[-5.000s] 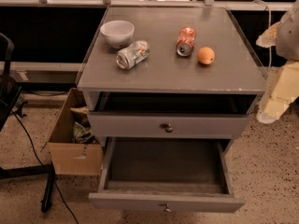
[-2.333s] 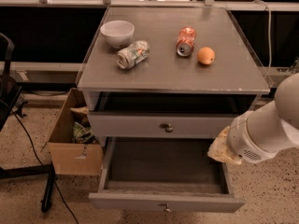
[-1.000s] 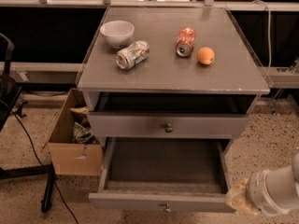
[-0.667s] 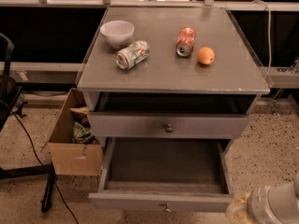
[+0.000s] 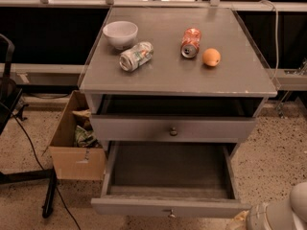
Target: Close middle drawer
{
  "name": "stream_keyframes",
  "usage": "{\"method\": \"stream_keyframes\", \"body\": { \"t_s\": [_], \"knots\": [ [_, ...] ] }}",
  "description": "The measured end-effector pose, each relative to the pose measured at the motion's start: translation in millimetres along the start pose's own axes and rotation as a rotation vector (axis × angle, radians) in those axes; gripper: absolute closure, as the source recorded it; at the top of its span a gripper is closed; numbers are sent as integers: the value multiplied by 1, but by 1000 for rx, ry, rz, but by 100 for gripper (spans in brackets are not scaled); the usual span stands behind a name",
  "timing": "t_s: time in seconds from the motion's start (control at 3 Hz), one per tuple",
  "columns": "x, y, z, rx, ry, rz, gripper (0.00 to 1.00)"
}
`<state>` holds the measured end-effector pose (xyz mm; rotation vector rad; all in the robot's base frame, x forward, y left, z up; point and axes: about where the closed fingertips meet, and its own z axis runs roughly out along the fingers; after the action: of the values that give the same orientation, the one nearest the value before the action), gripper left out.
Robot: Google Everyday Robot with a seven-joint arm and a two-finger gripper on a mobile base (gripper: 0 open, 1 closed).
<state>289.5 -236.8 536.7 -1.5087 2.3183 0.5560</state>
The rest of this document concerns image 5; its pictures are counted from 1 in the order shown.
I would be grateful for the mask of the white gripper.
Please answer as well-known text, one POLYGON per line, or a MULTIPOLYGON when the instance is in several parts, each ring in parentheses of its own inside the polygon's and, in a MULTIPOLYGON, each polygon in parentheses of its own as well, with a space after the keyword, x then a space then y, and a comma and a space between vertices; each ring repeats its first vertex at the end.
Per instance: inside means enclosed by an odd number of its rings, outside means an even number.
POLYGON ((225 230, 296 230, 290 200, 257 204, 235 216, 225 230))

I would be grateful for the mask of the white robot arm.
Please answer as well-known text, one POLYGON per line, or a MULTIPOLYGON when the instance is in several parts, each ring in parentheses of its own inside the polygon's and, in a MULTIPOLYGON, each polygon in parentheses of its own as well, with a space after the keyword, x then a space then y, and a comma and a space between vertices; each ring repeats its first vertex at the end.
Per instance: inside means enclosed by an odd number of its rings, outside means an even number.
POLYGON ((307 230, 307 182, 295 185, 284 200, 239 213, 225 230, 307 230))

